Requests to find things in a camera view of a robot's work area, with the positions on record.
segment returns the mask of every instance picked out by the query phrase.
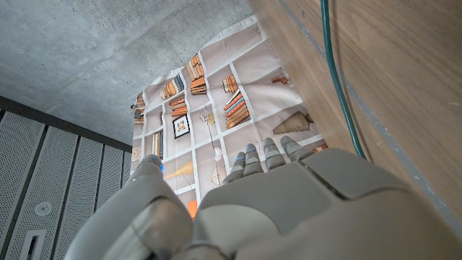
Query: metal wall panel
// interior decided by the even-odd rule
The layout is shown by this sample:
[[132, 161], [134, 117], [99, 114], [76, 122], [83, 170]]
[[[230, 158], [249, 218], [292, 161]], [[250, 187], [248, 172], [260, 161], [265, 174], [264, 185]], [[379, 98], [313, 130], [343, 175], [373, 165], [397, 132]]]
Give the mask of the metal wall panel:
[[105, 146], [97, 209], [121, 188], [123, 151]]
[[93, 214], [102, 156], [103, 144], [80, 139], [53, 259], [64, 259], [77, 232]]
[[131, 153], [124, 152], [123, 153], [123, 180], [122, 180], [122, 186], [125, 185], [125, 183], [128, 181], [130, 178], [130, 167], [131, 167]]
[[[66, 186], [74, 159], [77, 135], [53, 127], [48, 129], [43, 148], [25, 195], [6, 259], [18, 259], [28, 230], [46, 229], [40, 259], [49, 259]], [[51, 203], [52, 210], [45, 216], [36, 212], [42, 202]]]
[[0, 122], [0, 246], [12, 221], [45, 125], [6, 112]]

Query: wooden surface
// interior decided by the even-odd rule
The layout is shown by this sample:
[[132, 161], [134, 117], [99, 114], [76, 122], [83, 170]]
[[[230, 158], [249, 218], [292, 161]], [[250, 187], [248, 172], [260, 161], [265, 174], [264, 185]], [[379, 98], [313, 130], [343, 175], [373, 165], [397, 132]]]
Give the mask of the wooden surface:
[[[285, 3], [324, 48], [319, 0]], [[250, 4], [329, 147], [354, 152], [326, 60], [279, 1]], [[462, 3], [329, 4], [337, 69], [462, 220]], [[423, 194], [379, 131], [346, 96], [369, 160]]]

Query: framed picture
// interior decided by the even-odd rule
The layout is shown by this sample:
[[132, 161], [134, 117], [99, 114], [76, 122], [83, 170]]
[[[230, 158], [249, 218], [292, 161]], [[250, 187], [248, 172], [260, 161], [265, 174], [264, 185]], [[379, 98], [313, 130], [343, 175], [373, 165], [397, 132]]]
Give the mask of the framed picture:
[[175, 139], [189, 133], [189, 122], [186, 115], [173, 120], [173, 129], [175, 130]]

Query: concrete ceiling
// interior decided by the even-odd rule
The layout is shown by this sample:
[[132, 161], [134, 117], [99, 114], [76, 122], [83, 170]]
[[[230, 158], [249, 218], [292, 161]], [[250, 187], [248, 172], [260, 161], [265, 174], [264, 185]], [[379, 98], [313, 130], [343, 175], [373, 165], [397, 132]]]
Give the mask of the concrete ceiling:
[[131, 144], [135, 96], [251, 15], [246, 0], [3, 0], [0, 95]]

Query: bookshelf backdrop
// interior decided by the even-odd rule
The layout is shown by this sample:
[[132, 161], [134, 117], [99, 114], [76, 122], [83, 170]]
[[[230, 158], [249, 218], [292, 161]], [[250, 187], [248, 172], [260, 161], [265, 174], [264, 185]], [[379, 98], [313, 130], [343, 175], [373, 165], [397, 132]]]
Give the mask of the bookshelf backdrop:
[[[325, 144], [315, 123], [309, 130], [273, 133], [290, 116], [308, 112], [254, 16], [218, 34], [186, 66], [157, 78], [141, 96], [134, 148], [140, 158], [162, 156], [165, 180], [192, 216], [191, 205], [197, 207], [218, 187], [246, 144], [257, 146], [264, 170], [266, 137], [281, 153], [284, 135], [311, 150]], [[189, 132], [175, 138], [179, 128], [173, 122], [180, 116], [188, 122], [182, 131]], [[131, 170], [138, 164], [133, 161]]]

